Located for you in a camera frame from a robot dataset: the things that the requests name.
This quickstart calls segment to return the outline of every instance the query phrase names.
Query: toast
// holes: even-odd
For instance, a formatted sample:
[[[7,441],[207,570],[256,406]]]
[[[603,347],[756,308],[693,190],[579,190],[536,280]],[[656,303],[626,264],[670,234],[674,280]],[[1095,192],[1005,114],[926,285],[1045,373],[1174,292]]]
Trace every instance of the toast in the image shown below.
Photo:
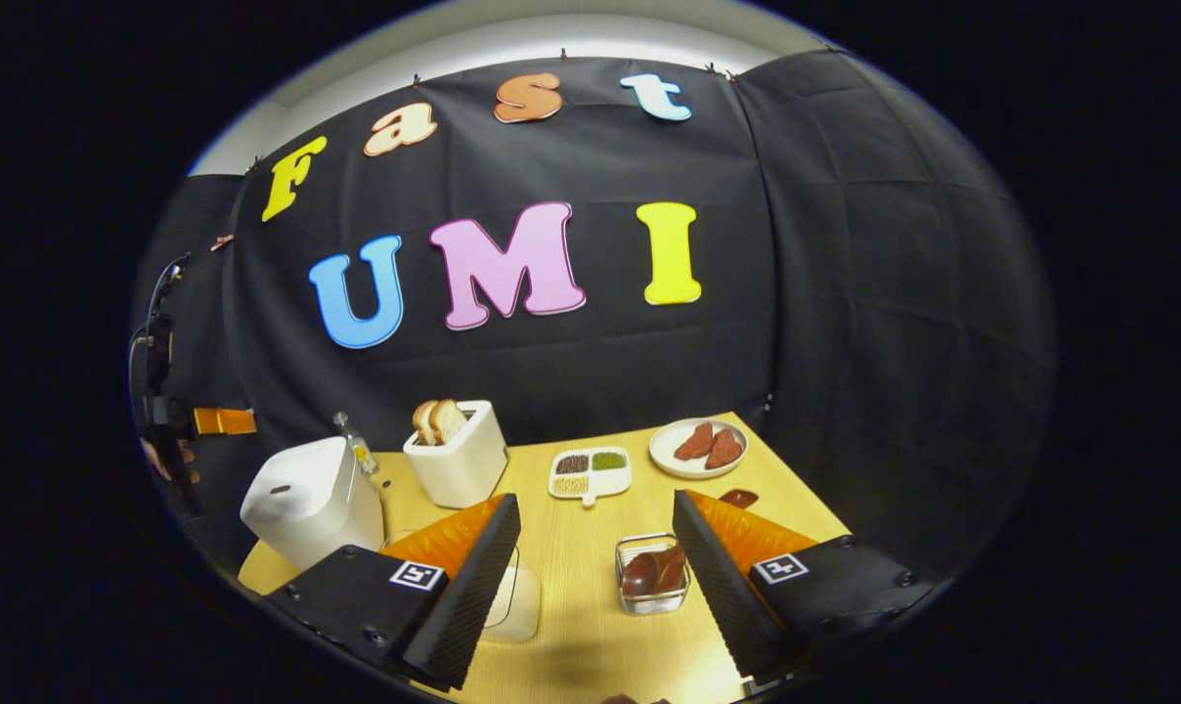
[[[724,431],[718,432],[712,441],[712,451],[707,454],[707,463],[703,464],[703,468],[724,468],[725,464],[732,463],[742,454],[743,446],[738,445],[738,441],[735,439],[735,434],[730,432],[730,429],[724,429]]]
[[[709,451],[712,451],[712,424],[699,423],[694,435],[673,451],[673,456],[678,459],[694,459],[707,455]]]
[[[469,423],[469,418],[451,398],[439,400],[430,411],[430,428],[435,430],[435,441],[439,445],[446,445],[448,442],[451,442],[451,438],[456,437],[456,432],[459,432],[465,423]]]
[[[412,412],[412,428],[417,431],[417,439],[422,445],[438,445],[435,441],[435,429],[430,428],[430,411],[438,405],[438,400],[426,400]]]

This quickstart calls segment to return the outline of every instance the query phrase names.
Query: pink letter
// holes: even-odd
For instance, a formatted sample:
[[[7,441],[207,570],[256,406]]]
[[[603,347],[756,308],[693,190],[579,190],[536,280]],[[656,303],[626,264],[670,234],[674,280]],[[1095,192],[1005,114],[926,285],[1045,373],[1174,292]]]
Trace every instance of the pink letter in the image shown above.
[[[508,253],[502,253],[477,220],[456,220],[430,233],[430,245],[443,250],[446,281],[451,286],[451,313],[446,326],[469,330],[485,324],[491,312],[478,304],[477,281],[502,317],[516,309],[520,281],[529,272],[526,309],[534,315],[555,315],[581,308],[587,294],[573,283],[565,222],[573,214],[568,203],[537,203],[516,219]]]

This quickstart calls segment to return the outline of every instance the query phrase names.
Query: wooden table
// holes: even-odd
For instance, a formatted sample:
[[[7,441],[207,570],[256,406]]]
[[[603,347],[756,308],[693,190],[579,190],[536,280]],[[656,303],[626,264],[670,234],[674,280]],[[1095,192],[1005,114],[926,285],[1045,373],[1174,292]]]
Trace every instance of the wooden table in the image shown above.
[[[679,610],[654,615],[621,610],[613,566],[616,541],[672,532],[676,489],[710,496],[730,489],[756,491],[759,501],[752,513],[817,541],[849,530],[742,419],[733,413],[712,417],[742,429],[748,450],[738,468],[710,480],[680,480],[661,471],[647,451],[657,429],[510,446],[496,491],[511,491],[518,501],[520,566],[534,572],[542,592],[537,633],[518,645],[479,641],[464,690],[437,695],[470,704],[599,704],[621,692],[641,704],[661,698],[724,704],[746,695],[746,679],[735,670],[698,580]],[[633,484],[625,494],[600,496],[593,508],[583,508],[578,500],[547,493],[556,455],[600,445],[625,446],[629,454]],[[422,529],[456,513],[426,498],[402,451],[376,456],[379,469],[372,481],[384,501],[386,534]],[[272,593],[298,574],[273,548],[256,542],[239,581]]]

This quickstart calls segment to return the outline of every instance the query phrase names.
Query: glass bottle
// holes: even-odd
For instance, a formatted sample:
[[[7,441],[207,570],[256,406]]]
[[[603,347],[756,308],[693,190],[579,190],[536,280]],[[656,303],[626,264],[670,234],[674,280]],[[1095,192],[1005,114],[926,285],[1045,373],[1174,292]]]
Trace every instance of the glass bottle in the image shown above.
[[[338,426],[339,432],[344,434],[345,438],[348,438],[348,446],[354,451],[357,459],[360,461],[360,469],[366,475],[372,475],[378,471],[378,459],[372,458],[372,451],[368,451],[368,445],[357,432],[353,424],[348,421],[348,415],[344,411],[338,411],[334,413],[334,424]]]

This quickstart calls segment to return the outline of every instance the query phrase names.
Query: screw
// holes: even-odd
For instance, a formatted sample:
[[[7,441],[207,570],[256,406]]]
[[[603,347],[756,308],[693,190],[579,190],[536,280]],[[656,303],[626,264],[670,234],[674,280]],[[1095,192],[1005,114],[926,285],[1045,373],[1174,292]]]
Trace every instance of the screw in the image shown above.
[[[374,627],[364,627],[361,635],[373,645],[384,645],[386,643],[385,633],[378,633],[378,630]]]

